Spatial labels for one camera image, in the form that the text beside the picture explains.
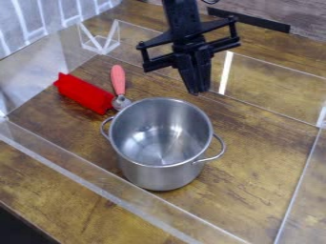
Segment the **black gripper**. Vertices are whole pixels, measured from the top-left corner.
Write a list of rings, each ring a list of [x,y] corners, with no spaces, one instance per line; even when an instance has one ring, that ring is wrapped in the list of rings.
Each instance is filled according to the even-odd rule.
[[[239,46],[235,16],[203,22],[197,0],[162,0],[169,30],[148,41],[142,41],[136,50],[143,56],[144,72],[166,67],[178,69],[186,89],[191,94],[206,92],[210,88],[211,58],[215,52]],[[207,32],[230,27],[230,35],[207,42]],[[173,52],[150,58],[148,48],[173,43]]]

